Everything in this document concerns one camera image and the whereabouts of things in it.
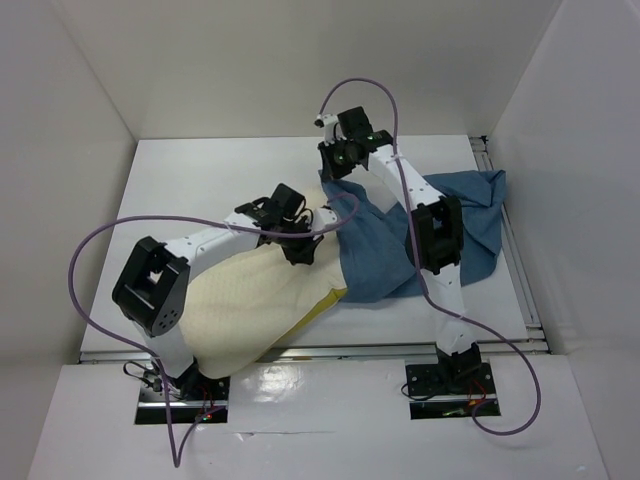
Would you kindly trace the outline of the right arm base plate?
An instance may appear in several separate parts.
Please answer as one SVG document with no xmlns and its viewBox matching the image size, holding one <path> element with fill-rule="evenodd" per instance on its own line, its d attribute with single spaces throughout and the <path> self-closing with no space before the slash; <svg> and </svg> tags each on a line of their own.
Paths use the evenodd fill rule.
<svg viewBox="0 0 640 480">
<path fill-rule="evenodd" d="M 447 380 L 436 364 L 409 364 L 405 366 L 406 382 L 401 393 L 415 401 L 426 401 L 437 396 L 488 397 L 496 393 L 493 372 L 488 363 L 482 363 L 472 374 L 458 380 Z"/>
</svg>

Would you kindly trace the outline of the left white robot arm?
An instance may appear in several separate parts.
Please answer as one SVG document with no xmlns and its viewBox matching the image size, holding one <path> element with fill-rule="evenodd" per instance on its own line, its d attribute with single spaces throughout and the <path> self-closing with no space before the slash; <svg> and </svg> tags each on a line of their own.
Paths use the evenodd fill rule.
<svg viewBox="0 0 640 480">
<path fill-rule="evenodd" d="M 159 355 L 154 367 L 165 368 L 163 389 L 184 399 L 203 382 L 178 327 L 188 286 L 195 278 L 224 260 L 270 243 L 280 246 L 290 264 L 310 265 L 323 239 L 319 232 L 338 221 L 329 206 L 309 210 L 304 195 L 279 184 L 271 196 L 236 207 L 221 227 L 166 242 L 151 236 L 140 239 L 112 299 L 135 324 L 146 346 Z"/>
</svg>

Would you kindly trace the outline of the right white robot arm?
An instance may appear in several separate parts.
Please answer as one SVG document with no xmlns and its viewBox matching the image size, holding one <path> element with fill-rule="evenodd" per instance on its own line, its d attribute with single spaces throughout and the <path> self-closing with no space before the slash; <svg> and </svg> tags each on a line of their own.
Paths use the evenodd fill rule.
<svg viewBox="0 0 640 480">
<path fill-rule="evenodd" d="M 373 129 L 363 108 L 337 115 L 320 113 L 314 124 L 324 131 L 318 145 L 322 179 L 341 179 L 361 166 L 383 183 L 406 212 L 407 256 L 419 271 L 427 303 L 436 311 L 437 384 L 428 395 L 460 391 L 481 367 L 476 335 L 463 321 L 460 201 L 429 184 L 402 155 L 395 137 Z"/>
</svg>

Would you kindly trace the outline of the blue pillowcase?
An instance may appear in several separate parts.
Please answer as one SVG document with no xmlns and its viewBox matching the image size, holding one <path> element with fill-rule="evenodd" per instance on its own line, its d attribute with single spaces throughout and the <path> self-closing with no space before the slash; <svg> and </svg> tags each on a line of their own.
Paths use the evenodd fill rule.
<svg viewBox="0 0 640 480">
<path fill-rule="evenodd" d="M 503 170 L 431 174 L 425 180 L 447 196 L 460 200 L 464 223 L 461 253 L 463 286 L 490 277 L 502 250 L 501 208 L 507 196 Z M 395 202 L 381 211 L 363 186 L 346 180 L 323 182 L 321 187 L 339 217 L 353 208 L 343 193 L 358 198 L 355 217 L 337 231 L 340 264 L 346 281 L 346 303 L 376 303 L 386 298 L 419 296 L 421 289 L 406 251 L 407 214 Z"/>
</svg>

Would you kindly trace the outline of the cream yellow pillow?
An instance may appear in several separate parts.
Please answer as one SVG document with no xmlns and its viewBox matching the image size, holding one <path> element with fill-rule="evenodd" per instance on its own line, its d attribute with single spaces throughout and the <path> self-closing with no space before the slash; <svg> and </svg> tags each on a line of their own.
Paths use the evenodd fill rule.
<svg viewBox="0 0 640 480">
<path fill-rule="evenodd" d="M 189 285 L 179 328 L 200 373 L 237 373 L 334 307 L 347 293 L 337 234 L 311 265 L 291 265 L 270 244 L 235 255 Z"/>
</svg>

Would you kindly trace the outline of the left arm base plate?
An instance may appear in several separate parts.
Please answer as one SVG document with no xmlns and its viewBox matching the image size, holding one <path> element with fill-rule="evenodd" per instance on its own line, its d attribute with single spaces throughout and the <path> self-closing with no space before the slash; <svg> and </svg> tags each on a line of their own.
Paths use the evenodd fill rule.
<svg viewBox="0 0 640 480">
<path fill-rule="evenodd" d="M 210 379 L 197 369 L 169 379 L 168 398 L 171 402 L 195 403 L 196 406 L 214 405 L 229 398 L 230 378 Z M 165 399 L 165 390 L 159 373 L 143 374 L 139 391 L 141 403 L 159 403 Z"/>
</svg>

